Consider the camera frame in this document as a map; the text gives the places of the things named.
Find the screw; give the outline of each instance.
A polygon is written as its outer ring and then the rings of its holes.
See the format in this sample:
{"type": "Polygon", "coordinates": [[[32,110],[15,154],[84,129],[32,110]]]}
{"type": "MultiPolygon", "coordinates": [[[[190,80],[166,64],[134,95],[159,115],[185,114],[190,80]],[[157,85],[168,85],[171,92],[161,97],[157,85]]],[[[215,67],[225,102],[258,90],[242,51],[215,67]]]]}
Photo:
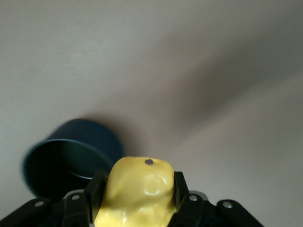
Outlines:
{"type": "Polygon", "coordinates": [[[35,203],[35,207],[40,207],[40,206],[42,206],[43,204],[44,204],[43,201],[36,202],[36,203],[35,203]]]}
{"type": "Polygon", "coordinates": [[[147,160],[145,160],[145,163],[148,164],[148,165],[152,165],[153,160],[152,159],[147,159],[147,160]]]}
{"type": "Polygon", "coordinates": [[[74,195],[71,199],[72,199],[72,200],[77,200],[78,198],[80,198],[79,195],[74,195]]]}
{"type": "Polygon", "coordinates": [[[232,208],[232,204],[228,201],[223,202],[223,206],[228,209],[232,208]]]}
{"type": "Polygon", "coordinates": [[[198,197],[196,197],[195,195],[190,195],[190,196],[189,196],[189,199],[190,199],[191,201],[197,201],[197,200],[198,200],[198,197]]]}

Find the white table surface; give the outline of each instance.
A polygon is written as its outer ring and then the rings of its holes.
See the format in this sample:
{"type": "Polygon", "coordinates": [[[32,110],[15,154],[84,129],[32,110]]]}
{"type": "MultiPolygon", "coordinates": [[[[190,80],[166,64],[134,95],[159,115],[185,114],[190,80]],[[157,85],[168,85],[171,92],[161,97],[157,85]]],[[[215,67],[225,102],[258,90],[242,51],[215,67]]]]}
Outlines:
{"type": "Polygon", "coordinates": [[[26,151],[79,117],[211,203],[303,226],[301,1],[0,2],[0,218],[26,151]]]}

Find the yellow object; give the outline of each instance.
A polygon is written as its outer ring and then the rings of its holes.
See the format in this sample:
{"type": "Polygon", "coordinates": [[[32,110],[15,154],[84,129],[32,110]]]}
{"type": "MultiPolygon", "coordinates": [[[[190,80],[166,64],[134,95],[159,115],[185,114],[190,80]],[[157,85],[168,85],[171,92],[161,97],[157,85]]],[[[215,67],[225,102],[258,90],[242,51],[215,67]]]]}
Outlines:
{"type": "Polygon", "coordinates": [[[170,164],[124,157],[110,172],[95,227],[166,227],[175,212],[170,164]]]}

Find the cup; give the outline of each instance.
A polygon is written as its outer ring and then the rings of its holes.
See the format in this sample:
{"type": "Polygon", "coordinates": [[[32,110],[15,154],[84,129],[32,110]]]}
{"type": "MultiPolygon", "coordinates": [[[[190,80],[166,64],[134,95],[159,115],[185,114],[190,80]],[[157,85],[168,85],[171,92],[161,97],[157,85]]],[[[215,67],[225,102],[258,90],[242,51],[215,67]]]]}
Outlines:
{"type": "Polygon", "coordinates": [[[23,174],[36,196],[57,202],[70,191],[84,189],[98,170],[109,174],[123,155],[111,130],[88,119],[74,119],[28,151],[23,174]]]}

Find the metal bolt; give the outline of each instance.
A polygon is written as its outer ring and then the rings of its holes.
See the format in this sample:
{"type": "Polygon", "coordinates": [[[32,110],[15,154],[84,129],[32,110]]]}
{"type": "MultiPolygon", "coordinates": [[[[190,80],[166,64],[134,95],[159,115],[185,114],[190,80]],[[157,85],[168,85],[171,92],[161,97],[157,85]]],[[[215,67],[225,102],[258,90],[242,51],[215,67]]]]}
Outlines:
{"type": "Polygon", "coordinates": [[[43,201],[36,202],[36,203],[35,203],[35,207],[40,207],[40,206],[42,206],[43,204],[44,204],[43,201]]]}
{"type": "Polygon", "coordinates": [[[223,206],[228,209],[232,208],[232,204],[228,201],[223,202],[223,206]]]}
{"type": "Polygon", "coordinates": [[[198,200],[198,197],[196,197],[195,195],[190,195],[190,196],[189,196],[189,199],[190,199],[191,201],[197,201],[197,200],[198,200]]]}
{"type": "Polygon", "coordinates": [[[71,199],[72,199],[72,200],[77,200],[78,198],[80,198],[79,195],[74,195],[71,199]]]}
{"type": "Polygon", "coordinates": [[[148,165],[152,165],[153,160],[152,159],[147,159],[147,160],[145,160],[145,163],[148,164],[148,165]]]}

